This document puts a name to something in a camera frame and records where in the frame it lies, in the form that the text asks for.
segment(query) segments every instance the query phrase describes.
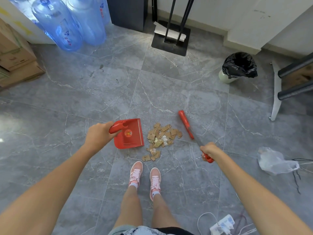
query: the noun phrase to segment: stacked cardboard boxes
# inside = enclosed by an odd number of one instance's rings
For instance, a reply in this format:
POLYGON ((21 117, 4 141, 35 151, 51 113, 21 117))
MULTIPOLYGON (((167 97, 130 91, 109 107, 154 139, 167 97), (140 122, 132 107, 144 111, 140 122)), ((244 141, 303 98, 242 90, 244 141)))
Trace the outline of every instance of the stacked cardboard boxes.
POLYGON ((44 73, 28 42, 0 19, 0 90, 44 73))

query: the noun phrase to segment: hand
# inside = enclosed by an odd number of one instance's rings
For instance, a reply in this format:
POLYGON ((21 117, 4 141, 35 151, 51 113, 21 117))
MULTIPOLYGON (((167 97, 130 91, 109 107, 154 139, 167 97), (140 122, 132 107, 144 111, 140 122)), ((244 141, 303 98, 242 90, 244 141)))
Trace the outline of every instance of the hand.
POLYGON ((109 133, 109 129, 113 124, 114 122, 110 121, 105 124, 97 123, 91 126, 87 132, 84 147, 91 150, 94 154, 99 152, 108 142, 119 134, 120 131, 112 134, 109 133))
MULTIPOLYGON (((201 146, 200 150, 204 153, 206 153, 208 156, 210 156, 211 158, 213 158, 213 160, 216 159, 216 157, 218 157, 219 155, 223 154, 223 150, 221 150, 218 146, 215 145, 215 143, 210 142, 208 144, 206 144, 205 146, 201 146)), ((205 158, 204 153, 202 153, 202 160, 203 161, 207 161, 205 158)))

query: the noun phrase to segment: baseboard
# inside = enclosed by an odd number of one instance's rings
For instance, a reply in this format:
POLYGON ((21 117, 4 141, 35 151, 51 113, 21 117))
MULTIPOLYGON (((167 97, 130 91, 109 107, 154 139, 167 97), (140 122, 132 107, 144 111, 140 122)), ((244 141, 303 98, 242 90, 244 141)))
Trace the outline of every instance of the baseboard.
POLYGON ((295 59, 301 59, 301 58, 303 58, 305 56, 305 55, 298 54, 296 52, 287 50, 285 48, 281 48, 281 47, 277 47, 275 45, 271 45, 269 43, 265 44, 262 48, 263 49, 268 49, 270 51, 273 51, 273 52, 276 52, 276 53, 279 53, 279 54, 282 54, 282 55, 285 55, 285 56, 289 56, 289 57, 292 57, 292 58, 295 58, 295 59))
MULTIPOLYGON (((150 13, 150 14, 152 13, 151 6, 148 6, 148 13, 150 13)), ((168 20, 169 16, 170 16, 169 12, 166 12, 163 10, 158 10, 158 17, 160 19, 168 20)), ((180 23, 182 21, 182 16, 173 14, 172 15, 172 21, 180 23)), ((236 42, 229 41, 227 39, 227 32, 228 32, 227 30, 220 29, 220 28, 217 28, 215 26, 210 26, 210 25, 207 25, 207 24, 195 21, 195 20, 191 20, 191 19, 187 19, 186 25, 196 27, 196 28, 199 28, 201 30, 209 31, 209 32, 224 36, 223 45, 226 47, 230 47, 230 48, 234 48, 234 49, 237 49, 240 51, 244 51, 244 52, 247 52, 247 53, 252 54, 252 55, 256 55, 258 52, 261 51, 261 49, 256 49, 256 48, 252 48, 252 47, 242 45, 242 44, 239 44, 236 42)), ((293 57, 296 59, 300 59, 300 58, 304 57, 304 55, 298 54, 296 52, 293 52, 293 51, 290 51, 290 50, 287 50, 287 49, 284 49, 281 47, 271 45, 269 43, 265 44, 262 47, 262 49, 268 49, 270 51, 273 51, 273 52, 276 52, 276 53, 279 53, 279 54, 282 54, 285 56, 293 57)))
POLYGON ((256 55, 258 52, 261 51, 261 49, 252 48, 252 47, 240 44, 240 43, 232 42, 232 41, 228 40, 227 34, 224 35, 223 45, 225 47, 234 48, 234 49, 246 52, 246 53, 251 54, 251 55, 256 55))

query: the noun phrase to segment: white metal leg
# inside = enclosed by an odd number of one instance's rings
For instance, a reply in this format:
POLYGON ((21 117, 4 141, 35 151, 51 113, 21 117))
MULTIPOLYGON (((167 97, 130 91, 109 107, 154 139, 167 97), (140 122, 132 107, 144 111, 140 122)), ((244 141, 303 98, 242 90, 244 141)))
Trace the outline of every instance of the white metal leg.
POLYGON ((278 76, 278 71, 280 69, 274 60, 272 61, 272 66, 274 70, 274 104, 272 115, 269 119, 274 121, 281 105, 281 100, 278 99, 278 93, 281 91, 281 78, 278 76))

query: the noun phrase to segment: shoe sole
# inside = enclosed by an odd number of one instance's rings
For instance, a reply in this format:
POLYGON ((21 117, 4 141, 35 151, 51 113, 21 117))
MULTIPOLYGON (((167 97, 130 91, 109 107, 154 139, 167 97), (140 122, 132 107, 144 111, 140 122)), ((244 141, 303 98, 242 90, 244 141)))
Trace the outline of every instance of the shoe sole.
POLYGON ((142 163, 141 161, 137 161, 137 162, 140 162, 140 163, 141 163, 142 170, 143 170, 143 163, 142 163))
MULTIPOLYGON (((149 179, 150 179, 150 177, 151 177, 151 172, 152 172, 152 170, 153 170, 153 169, 157 169, 157 170, 159 171, 159 174, 160 174, 160 184, 161 184, 161 173, 160 173, 160 170, 159 170, 158 168, 156 168, 156 167, 154 167, 154 168, 152 168, 152 169, 151 169, 151 171, 150 171, 150 175, 149 175, 149 179)), ((150 199, 153 201, 151 191, 150 191, 150 199)))

